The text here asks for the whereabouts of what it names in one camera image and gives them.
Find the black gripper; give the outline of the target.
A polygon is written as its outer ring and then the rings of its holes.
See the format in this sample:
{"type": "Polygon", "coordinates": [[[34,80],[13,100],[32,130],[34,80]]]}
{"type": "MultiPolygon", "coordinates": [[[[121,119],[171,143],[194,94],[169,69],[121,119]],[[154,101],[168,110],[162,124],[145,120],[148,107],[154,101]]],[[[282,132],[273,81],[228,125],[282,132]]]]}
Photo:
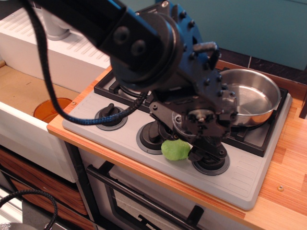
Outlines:
{"type": "Polygon", "coordinates": [[[157,53],[160,79],[152,90],[155,101],[150,111],[159,120],[161,139],[182,138],[191,143],[190,161],[208,156],[224,159],[227,150],[222,138],[229,136],[237,119],[237,102],[214,69],[219,46],[215,42],[190,46],[163,42],[157,53]]]}

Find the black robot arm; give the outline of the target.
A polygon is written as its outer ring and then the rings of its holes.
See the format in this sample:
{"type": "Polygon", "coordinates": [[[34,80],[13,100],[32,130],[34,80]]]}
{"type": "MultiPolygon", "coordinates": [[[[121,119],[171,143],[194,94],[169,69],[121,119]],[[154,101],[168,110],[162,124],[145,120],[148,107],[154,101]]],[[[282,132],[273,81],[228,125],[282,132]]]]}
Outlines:
{"type": "Polygon", "coordinates": [[[236,96],[215,70],[220,49],[203,42],[195,22],[178,5],[135,13],[118,0],[40,0],[42,9],[81,32],[110,57],[121,86],[139,92],[126,110],[103,118],[80,119],[59,106],[51,82],[47,36],[29,0],[21,2],[33,25],[46,87],[56,111],[84,126],[103,125],[132,114],[150,92],[151,113],[174,137],[192,145],[191,161],[224,159],[221,140],[237,118],[236,96]]]}

